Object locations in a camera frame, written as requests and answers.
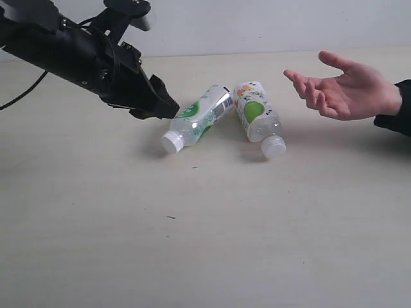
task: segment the wrist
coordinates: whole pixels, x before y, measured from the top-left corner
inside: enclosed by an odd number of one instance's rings
[[[403,97],[400,89],[395,85],[389,85],[387,89],[387,106],[383,111],[384,115],[397,116],[403,104]]]

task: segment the black sleeve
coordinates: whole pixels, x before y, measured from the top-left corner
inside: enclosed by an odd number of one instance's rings
[[[403,104],[397,116],[377,115],[374,124],[411,137],[411,80],[397,83]]]

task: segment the white bottle cap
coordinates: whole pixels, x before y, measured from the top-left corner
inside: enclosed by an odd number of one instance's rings
[[[170,130],[162,136],[161,144],[168,153],[176,154],[183,149],[184,140],[179,133]]]
[[[261,143],[261,150],[268,159],[276,158],[285,153],[287,147],[283,138],[279,136],[272,136]]]

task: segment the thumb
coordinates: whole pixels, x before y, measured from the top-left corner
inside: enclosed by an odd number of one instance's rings
[[[322,63],[340,69],[343,72],[348,71],[356,62],[345,59],[335,53],[330,53],[329,51],[321,51],[319,54],[319,59]]]

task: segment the black cable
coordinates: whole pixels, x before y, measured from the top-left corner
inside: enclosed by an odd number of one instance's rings
[[[85,24],[88,24],[88,23],[92,22],[92,21],[94,20],[94,18],[95,18],[95,17],[92,17],[92,18],[86,19],[85,21],[82,21],[80,24],[78,24],[78,28],[90,28],[90,29],[94,29],[94,30],[96,30],[98,33],[100,33],[100,35],[103,35],[103,36],[107,39],[107,42],[109,43],[109,46],[110,46],[111,51],[112,51],[112,54],[113,54],[113,61],[114,61],[114,67],[115,67],[115,70],[113,71],[113,77],[112,77],[112,84],[113,84],[113,83],[114,83],[115,72],[117,71],[117,69],[118,69],[118,67],[119,67],[118,59],[117,59],[117,57],[116,57],[116,52],[114,51],[114,46],[113,46],[112,42],[110,41],[110,39],[109,39],[102,31],[100,31],[99,29],[97,29],[97,28],[95,28],[95,27],[84,26]],[[41,74],[41,76],[36,80],[36,82],[35,82],[30,88],[27,89],[26,92],[20,94],[20,95],[17,96],[15,99],[9,101],[7,104],[5,104],[5,105],[3,105],[3,106],[0,106],[0,111],[2,111],[2,110],[4,110],[4,109],[6,109],[6,108],[8,108],[8,107],[10,107],[10,106],[12,106],[12,105],[14,105],[14,104],[16,104],[16,102],[20,101],[22,98],[25,98],[28,94],[30,94],[30,93],[40,84],[40,82],[43,81],[43,79],[47,76],[47,74],[48,74],[48,72],[47,72],[47,71],[44,71],[44,72]]]

